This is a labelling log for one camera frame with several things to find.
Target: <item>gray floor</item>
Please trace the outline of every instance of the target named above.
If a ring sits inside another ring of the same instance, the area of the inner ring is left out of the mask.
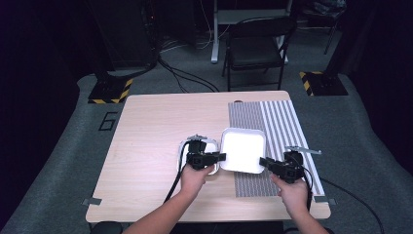
[[[336,34],[325,56],[327,36],[324,32],[297,30],[288,51],[282,89],[291,95],[309,146],[323,152],[321,156],[314,156],[319,175],[367,203],[377,213],[386,233],[413,233],[413,177],[372,132],[352,82],[340,75],[348,96],[308,97],[304,90],[299,72],[324,70],[338,37]],[[196,74],[225,91],[226,80],[220,76],[222,60],[211,64],[210,51],[210,44],[202,50],[183,46],[161,55],[171,66]],[[271,71],[267,76],[275,74],[277,71]],[[98,129],[107,112],[117,112],[111,117],[118,120],[123,109],[122,103],[87,104],[94,83],[92,75],[79,81],[78,105],[64,134],[2,234],[89,233],[85,221],[87,207],[81,203],[93,193],[114,134],[114,131]],[[181,83],[193,93],[209,92],[196,83]],[[181,90],[173,76],[159,64],[135,78],[130,90],[130,95],[167,93],[181,93]],[[322,221],[324,226],[337,234],[380,233],[378,222],[364,205],[329,184],[323,186],[327,196],[338,203],[331,206],[332,215]],[[290,221],[285,223],[286,227],[292,225]]]

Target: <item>hand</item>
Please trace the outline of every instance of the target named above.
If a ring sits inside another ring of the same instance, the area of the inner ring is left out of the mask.
[[[282,197],[286,210],[292,218],[302,213],[307,213],[307,184],[299,178],[294,183],[286,183],[277,175],[271,174],[271,180],[280,189],[278,193]]]
[[[203,185],[206,183],[206,176],[211,173],[214,166],[209,166],[201,170],[194,170],[191,166],[186,165],[181,176],[181,190],[179,193],[190,196],[195,199]]]

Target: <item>wooden table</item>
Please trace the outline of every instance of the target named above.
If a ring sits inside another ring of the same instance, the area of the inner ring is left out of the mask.
[[[284,91],[128,97],[110,145],[86,220],[134,222],[161,206],[176,176],[179,143],[195,134],[220,142],[229,127],[228,103],[286,100]],[[312,204],[315,218],[328,218],[327,203]],[[182,222],[290,219],[280,197],[235,195],[234,173],[208,176]]]

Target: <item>striped mat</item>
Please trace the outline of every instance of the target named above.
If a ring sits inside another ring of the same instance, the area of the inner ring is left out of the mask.
[[[266,157],[283,161],[285,146],[309,148],[291,100],[231,102],[229,103],[231,128],[261,130],[267,138]],[[314,195],[324,195],[319,175],[310,153],[302,153],[304,167],[313,176]],[[276,196],[277,187],[269,179],[267,169],[262,174],[235,172],[237,197]]]

